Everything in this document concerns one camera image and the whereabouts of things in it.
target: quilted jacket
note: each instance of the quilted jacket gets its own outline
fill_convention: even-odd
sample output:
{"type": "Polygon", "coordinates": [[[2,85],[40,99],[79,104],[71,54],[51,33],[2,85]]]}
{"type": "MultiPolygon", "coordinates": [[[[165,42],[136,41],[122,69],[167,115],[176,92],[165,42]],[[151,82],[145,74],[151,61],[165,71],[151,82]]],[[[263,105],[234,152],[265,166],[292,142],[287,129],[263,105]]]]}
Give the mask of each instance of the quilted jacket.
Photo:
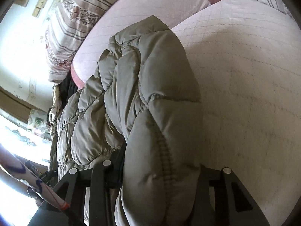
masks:
{"type": "Polygon", "coordinates": [[[177,36],[151,16],[109,40],[93,76],[58,121],[59,179],[127,142],[116,225],[183,225],[200,173],[198,83],[177,36]]]}

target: white wall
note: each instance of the white wall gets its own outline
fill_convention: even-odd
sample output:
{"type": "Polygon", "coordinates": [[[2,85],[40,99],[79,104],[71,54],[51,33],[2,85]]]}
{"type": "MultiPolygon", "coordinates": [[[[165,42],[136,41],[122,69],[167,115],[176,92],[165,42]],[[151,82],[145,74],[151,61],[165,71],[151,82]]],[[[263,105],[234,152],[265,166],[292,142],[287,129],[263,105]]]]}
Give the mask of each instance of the white wall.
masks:
{"type": "Polygon", "coordinates": [[[47,111],[52,105],[52,84],[40,36],[53,0],[35,18],[32,12],[37,1],[29,0],[26,7],[13,4],[0,24],[0,86],[47,111]]]}

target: wall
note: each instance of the wall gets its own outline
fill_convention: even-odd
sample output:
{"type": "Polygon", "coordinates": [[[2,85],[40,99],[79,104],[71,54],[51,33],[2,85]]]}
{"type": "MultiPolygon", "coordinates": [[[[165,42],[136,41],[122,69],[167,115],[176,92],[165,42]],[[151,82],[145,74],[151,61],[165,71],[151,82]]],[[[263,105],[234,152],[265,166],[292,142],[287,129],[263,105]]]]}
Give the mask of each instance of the wall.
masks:
{"type": "Polygon", "coordinates": [[[0,86],[18,98],[47,111],[52,105],[46,57],[40,36],[53,0],[38,18],[32,12],[38,0],[26,7],[13,4],[0,24],[0,86]]]}

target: red edge of mattress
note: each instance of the red edge of mattress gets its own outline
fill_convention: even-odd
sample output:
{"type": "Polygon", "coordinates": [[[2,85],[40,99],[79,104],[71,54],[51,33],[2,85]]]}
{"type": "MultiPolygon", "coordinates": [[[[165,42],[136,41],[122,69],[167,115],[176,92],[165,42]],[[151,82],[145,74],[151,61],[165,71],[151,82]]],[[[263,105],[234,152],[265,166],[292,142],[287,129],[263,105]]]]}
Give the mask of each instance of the red edge of mattress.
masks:
{"type": "Polygon", "coordinates": [[[73,64],[71,64],[71,68],[70,68],[70,71],[71,71],[71,77],[75,83],[75,85],[77,85],[77,87],[79,89],[82,89],[84,86],[85,86],[85,83],[78,77],[78,75],[76,74],[75,72],[75,69],[73,67],[73,64]]]}

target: puffer jacket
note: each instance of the puffer jacket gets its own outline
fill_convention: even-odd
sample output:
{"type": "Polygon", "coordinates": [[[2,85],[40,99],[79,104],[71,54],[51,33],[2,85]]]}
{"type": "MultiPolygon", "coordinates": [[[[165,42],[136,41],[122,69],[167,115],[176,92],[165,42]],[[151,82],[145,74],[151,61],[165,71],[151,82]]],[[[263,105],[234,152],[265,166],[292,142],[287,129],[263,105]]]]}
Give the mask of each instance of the puffer jacket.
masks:
{"type": "Polygon", "coordinates": [[[127,142],[116,225],[183,225],[200,173],[198,83],[177,36],[151,16],[109,40],[58,121],[59,178],[127,142]]]}

